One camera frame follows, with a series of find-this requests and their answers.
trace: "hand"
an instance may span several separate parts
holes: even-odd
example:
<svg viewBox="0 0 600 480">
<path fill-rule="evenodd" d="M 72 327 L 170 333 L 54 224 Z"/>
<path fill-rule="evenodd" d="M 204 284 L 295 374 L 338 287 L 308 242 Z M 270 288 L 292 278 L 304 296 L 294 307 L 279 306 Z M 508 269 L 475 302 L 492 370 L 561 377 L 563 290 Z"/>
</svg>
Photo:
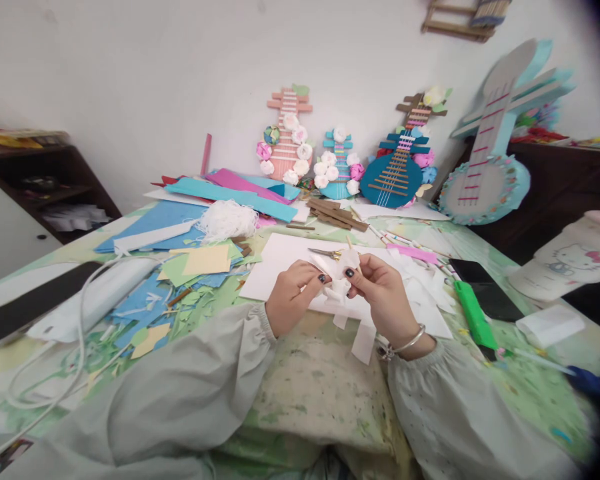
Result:
<svg viewBox="0 0 600 480">
<path fill-rule="evenodd" d="M 330 281 L 330 277 L 304 260 L 296 260 L 288 270 L 280 272 L 265 303 L 269 324 L 276 338 L 286 335 L 300 322 L 322 285 Z"/>
<path fill-rule="evenodd" d="M 378 332 L 392 347 L 403 347 L 416 336 L 420 326 L 409 306 L 402 276 L 370 253 L 360 255 L 360 268 L 362 275 L 352 269 L 345 271 L 352 285 L 347 296 L 364 297 L 371 306 L 371 318 Z M 403 351 L 404 358 L 423 357 L 434 348 L 435 340 L 425 334 L 414 346 Z"/>
</svg>

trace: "paint-stained table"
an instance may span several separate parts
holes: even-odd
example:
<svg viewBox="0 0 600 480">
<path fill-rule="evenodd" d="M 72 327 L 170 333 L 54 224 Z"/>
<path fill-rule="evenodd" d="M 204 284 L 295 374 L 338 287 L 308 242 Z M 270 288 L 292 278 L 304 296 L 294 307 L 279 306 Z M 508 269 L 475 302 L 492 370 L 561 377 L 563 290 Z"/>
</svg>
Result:
<svg viewBox="0 0 600 480">
<path fill-rule="evenodd" d="M 108 260 L 112 255 L 98 255 L 93 248 L 120 233 L 152 206 L 148 205 L 80 238 L 14 275 L 52 263 Z M 313 218 L 309 221 L 312 221 L 314 231 L 274 225 L 258 230 L 258 235 L 248 243 L 256 255 L 272 232 L 340 242 L 346 241 L 345 236 L 349 235 L 358 245 L 383 246 L 371 230 L 365 233 L 356 230 L 346 232 Z M 528 314 L 537 309 L 506 281 L 507 269 L 514 268 L 514 262 L 465 227 L 451 222 L 430 222 L 428 225 L 413 219 L 388 217 L 374 218 L 370 222 L 378 229 L 390 229 L 412 239 L 417 239 L 426 229 L 440 228 L 453 238 L 453 246 L 462 258 L 484 265 L 522 312 Z M 189 313 L 179 314 L 178 328 L 172 330 L 170 340 L 188 334 L 219 310 L 246 302 L 238 297 L 240 279 L 228 277 L 221 287 L 210 292 L 214 301 L 207 301 Z M 573 392 L 562 374 L 530 360 L 506 357 L 502 362 L 485 362 L 471 341 L 461 308 L 459 305 L 456 308 L 455 315 L 443 313 L 455 340 L 469 350 L 476 364 L 493 379 L 507 402 L 565 450 L 576 458 L 585 459 L 591 447 L 588 425 L 593 415 L 588 402 Z M 325 445 L 333 444 L 337 445 L 340 456 L 346 458 L 359 477 L 365 471 L 375 472 L 375 478 L 408 475 L 412 456 L 389 395 L 385 366 L 376 356 L 369 366 L 354 358 L 351 345 L 357 322 L 349 321 L 347 328 L 340 330 L 333 325 L 332 319 L 332 315 L 307 312 L 296 330 L 279 342 L 275 360 L 245 423 L 226 444 L 213 452 L 221 471 L 261 477 L 287 469 L 302 470 L 316 460 Z M 493 327 L 500 346 L 538 353 L 514 325 L 496 321 Z M 113 339 L 102 342 L 100 336 L 98 331 L 88 336 L 89 372 L 98 370 L 117 352 Z M 28 338 L 0 348 L 2 434 L 18 431 L 39 414 L 38 410 L 12 408 L 4 400 L 6 385 L 16 368 L 39 348 L 38 342 Z M 540 353 L 564 365 L 577 365 L 600 375 L 600 328 L 587 320 L 586 330 Z M 44 361 L 30 369 L 26 385 L 38 396 L 55 396 L 73 375 L 76 356 L 75 346 L 51 350 Z M 142 361 L 151 361 L 151 355 Z M 69 410 L 76 408 L 134 362 L 122 358 L 116 361 L 87 394 L 80 391 L 66 399 L 62 406 Z M 66 412 L 65 409 L 56 409 L 32 431 L 33 436 L 43 435 Z"/>
</svg>

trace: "white string bundle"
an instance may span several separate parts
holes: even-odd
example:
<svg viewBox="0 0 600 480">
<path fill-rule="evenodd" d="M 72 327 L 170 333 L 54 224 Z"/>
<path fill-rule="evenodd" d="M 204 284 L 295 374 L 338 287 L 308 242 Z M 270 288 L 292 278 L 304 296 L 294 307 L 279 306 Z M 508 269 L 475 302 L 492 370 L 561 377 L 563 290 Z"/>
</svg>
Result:
<svg viewBox="0 0 600 480">
<path fill-rule="evenodd" d="M 234 200 L 218 200 L 200 217 L 196 228 L 205 234 L 203 243 L 224 241 L 233 237 L 252 237 L 258 224 L 258 213 Z"/>
</svg>

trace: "sleeve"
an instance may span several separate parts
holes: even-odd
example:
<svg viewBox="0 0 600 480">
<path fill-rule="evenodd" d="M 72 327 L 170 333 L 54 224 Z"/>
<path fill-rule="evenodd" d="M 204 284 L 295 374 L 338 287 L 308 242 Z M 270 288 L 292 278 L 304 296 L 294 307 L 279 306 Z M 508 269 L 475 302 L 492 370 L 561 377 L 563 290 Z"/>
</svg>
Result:
<svg viewBox="0 0 600 480">
<path fill-rule="evenodd" d="M 134 365 L 5 470 L 10 478 L 211 478 L 276 340 L 264 304 L 224 310 Z"/>
<path fill-rule="evenodd" d="M 426 479 L 568 479 L 570 458 L 518 417 L 459 344 L 389 364 L 400 424 Z"/>
</svg>

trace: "white wall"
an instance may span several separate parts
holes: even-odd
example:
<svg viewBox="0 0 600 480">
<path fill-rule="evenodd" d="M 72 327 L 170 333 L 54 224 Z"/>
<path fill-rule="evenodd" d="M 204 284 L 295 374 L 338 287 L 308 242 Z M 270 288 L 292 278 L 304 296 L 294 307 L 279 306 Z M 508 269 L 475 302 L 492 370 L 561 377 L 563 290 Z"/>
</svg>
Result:
<svg viewBox="0 0 600 480">
<path fill-rule="evenodd" d="M 310 137 L 344 124 L 361 156 L 395 128 L 405 95 L 453 87 L 432 120 L 437 164 L 488 70 L 528 38 L 552 38 L 548 66 L 575 69 L 558 130 L 600 135 L 600 36 L 578 0 L 518 0 L 486 44 L 428 33 L 428 0 L 0 0 L 0 125 L 64 129 L 127 213 L 160 174 L 259 173 L 255 143 L 273 91 L 311 88 Z"/>
</svg>

